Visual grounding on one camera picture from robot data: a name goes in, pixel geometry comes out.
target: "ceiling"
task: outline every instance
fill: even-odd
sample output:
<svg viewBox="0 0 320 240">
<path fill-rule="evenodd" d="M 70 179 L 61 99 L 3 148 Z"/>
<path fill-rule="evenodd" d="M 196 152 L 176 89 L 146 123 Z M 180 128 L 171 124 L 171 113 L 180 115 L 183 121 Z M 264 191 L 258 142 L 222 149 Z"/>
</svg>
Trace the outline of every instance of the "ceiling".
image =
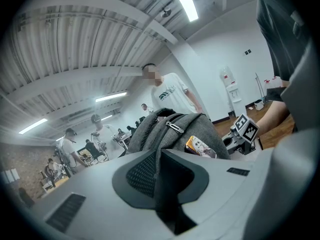
<svg viewBox="0 0 320 240">
<path fill-rule="evenodd" d="M 177 42 L 173 34 L 187 39 L 250 1 L 194 0 L 199 19 L 191 23 L 179 0 L 27 1 L 1 46 L 1 141 L 48 145 L 66 128 L 88 124 L 94 112 L 117 114 L 122 98 L 94 99 L 132 94 L 141 66 Z M 172 12 L 162 18 L 165 6 Z M 42 118 L 48 122 L 17 136 Z"/>
</svg>

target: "ceiling light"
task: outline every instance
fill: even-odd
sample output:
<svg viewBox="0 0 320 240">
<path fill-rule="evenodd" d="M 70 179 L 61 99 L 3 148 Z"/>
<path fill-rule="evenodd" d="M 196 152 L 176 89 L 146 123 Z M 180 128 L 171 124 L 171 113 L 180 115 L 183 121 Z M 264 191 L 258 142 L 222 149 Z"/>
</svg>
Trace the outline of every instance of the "ceiling light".
<svg viewBox="0 0 320 240">
<path fill-rule="evenodd" d="M 25 134 L 26 132 L 30 131 L 31 129 L 37 127 L 38 125 L 41 125 L 42 123 L 48 121 L 47 119 L 41 119 L 38 122 L 35 122 L 34 124 L 30 125 L 29 127 L 23 129 L 22 131 L 19 132 L 19 134 Z"/>
<path fill-rule="evenodd" d="M 110 118 L 110 117 L 112 117 L 112 115 L 108 115 L 107 117 L 102 118 L 101 121 L 102 121 L 102 120 L 105 120 L 105 119 L 107 119 L 107 118 Z"/>
<path fill-rule="evenodd" d="M 102 101 L 118 98 L 118 97 L 121 97 L 121 96 L 125 96 L 126 94 L 127 94 L 126 92 L 123 92 L 123 93 L 119 93 L 119 94 L 106 96 L 106 97 L 103 97 L 103 98 L 96 98 L 95 102 L 102 102 Z"/>
<path fill-rule="evenodd" d="M 193 0 L 180 0 L 180 3 L 182 4 L 190 22 L 198 19 L 197 10 Z"/>
</svg>

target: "white column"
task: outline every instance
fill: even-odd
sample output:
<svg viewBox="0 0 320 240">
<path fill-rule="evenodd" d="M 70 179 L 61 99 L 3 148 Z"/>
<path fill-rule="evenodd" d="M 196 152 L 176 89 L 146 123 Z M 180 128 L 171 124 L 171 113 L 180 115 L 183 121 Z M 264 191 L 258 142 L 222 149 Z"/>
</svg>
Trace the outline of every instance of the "white column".
<svg viewBox="0 0 320 240">
<path fill-rule="evenodd" d="M 203 61 L 180 35 L 177 34 L 175 37 L 179 40 L 178 43 L 167 43 L 166 45 L 189 76 L 202 99 L 211 121 L 228 117 L 228 108 L 217 88 L 213 86 L 215 81 L 203 75 L 204 73 L 201 70 L 210 67 L 210 65 Z"/>
</svg>

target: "ceiling-mounted device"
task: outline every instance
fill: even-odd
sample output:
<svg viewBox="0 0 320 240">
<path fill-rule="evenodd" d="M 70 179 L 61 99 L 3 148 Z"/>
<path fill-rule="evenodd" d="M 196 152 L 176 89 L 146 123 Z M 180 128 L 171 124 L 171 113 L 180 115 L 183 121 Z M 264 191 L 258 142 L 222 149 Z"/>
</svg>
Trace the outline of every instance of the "ceiling-mounted device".
<svg viewBox="0 0 320 240">
<path fill-rule="evenodd" d="M 161 11 L 161 17 L 162 18 L 166 18 L 166 17 L 169 17 L 170 16 L 170 14 L 171 14 L 171 8 L 170 7 L 165 7 L 165 8 L 163 8 L 163 10 Z"/>
</svg>

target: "wall socket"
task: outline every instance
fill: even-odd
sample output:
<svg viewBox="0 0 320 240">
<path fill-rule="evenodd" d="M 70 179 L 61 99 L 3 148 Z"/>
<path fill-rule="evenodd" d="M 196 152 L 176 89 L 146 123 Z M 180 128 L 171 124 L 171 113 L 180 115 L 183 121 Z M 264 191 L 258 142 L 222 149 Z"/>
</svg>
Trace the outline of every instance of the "wall socket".
<svg viewBox="0 0 320 240">
<path fill-rule="evenodd" d="M 250 54 L 251 53 L 251 50 L 249 49 L 249 50 L 246 50 L 243 54 L 242 54 L 242 56 L 246 56 L 246 55 L 248 55 L 248 54 Z"/>
</svg>

